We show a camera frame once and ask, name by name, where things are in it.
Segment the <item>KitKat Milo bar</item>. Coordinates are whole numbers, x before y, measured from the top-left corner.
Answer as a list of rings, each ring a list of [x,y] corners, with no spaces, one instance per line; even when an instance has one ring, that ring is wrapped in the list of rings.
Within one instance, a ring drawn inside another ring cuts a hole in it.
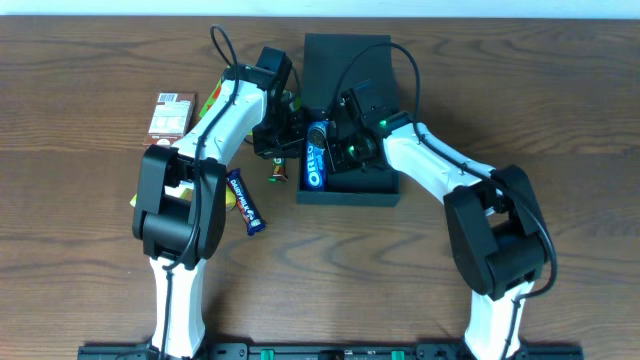
[[[287,182],[286,159],[275,157],[272,159],[272,174],[269,177],[270,182]]]

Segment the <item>blue Oreo pack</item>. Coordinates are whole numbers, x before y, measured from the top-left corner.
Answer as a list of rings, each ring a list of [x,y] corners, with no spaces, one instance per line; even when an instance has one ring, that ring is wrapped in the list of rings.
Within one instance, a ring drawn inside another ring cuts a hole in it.
[[[327,121],[313,122],[308,129],[306,142],[305,185],[310,191],[323,191],[326,184],[325,150]]]

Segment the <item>black gift box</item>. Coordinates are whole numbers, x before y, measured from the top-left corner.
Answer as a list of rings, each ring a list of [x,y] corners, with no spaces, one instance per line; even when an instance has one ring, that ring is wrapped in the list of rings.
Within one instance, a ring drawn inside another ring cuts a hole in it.
[[[326,138],[323,191],[305,185],[306,151],[300,159],[296,200],[308,205],[393,207],[399,175],[385,162],[374,122],[399,110],[389,35],[308,33],[304,43],[302,102],[310,122],[348,119],[373,138],[373,159],[364,167],[331,174]]]

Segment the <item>colourful gummy candy bag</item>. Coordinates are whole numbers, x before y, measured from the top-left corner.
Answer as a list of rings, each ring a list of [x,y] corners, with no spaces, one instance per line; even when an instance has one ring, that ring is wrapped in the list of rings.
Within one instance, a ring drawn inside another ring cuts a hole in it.
[[[222,81],[219,80],[217,82],[216,87],[214,88],[214,90],[211,92],[211,94],[208,96],[207,100],[204,102],[204,105],[202,106],[202,108],[201,108],[201,110],[199,112],[199,118],[200,119],[202,119],[208,113],[208,111],[211,109],[211,107],[216,102],[217,98],[219,97],[220,91],[221,91],[221,84],[222,84]]]

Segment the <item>brown Pocky box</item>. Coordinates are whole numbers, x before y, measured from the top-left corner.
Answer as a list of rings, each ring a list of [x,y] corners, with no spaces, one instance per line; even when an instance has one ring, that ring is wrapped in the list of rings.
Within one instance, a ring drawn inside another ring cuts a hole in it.
[[[189,131],[196,94],[159,92],[143,145],[171,147]]]

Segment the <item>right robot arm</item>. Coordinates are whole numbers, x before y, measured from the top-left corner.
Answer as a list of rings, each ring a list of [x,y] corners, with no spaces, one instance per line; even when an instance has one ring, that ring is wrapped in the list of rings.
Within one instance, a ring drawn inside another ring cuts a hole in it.
[[[404,173],[444,207],[457,270],[471,288],[464,343],[477,359],[520,349],[521,308],[556,282],[554,245],[526,173],[476,162],[434,136],[416,116],[390,108],[375,88],[336,88],[328,117],[331,169],[383,165]]]

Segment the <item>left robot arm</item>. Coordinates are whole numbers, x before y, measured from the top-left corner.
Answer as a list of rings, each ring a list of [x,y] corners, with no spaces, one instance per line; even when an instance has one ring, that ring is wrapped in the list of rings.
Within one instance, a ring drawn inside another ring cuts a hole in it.
[[[132,231],[156,280],[156,330],[148,359],[194,359],[202,352],[204,269],[224,232],[227,166],[245,138],[263,159],[297,158],[303,119],[285,86],[287,54],[266,47],[255,65],[235,62],[211,108],[170,147],[144,152]]]

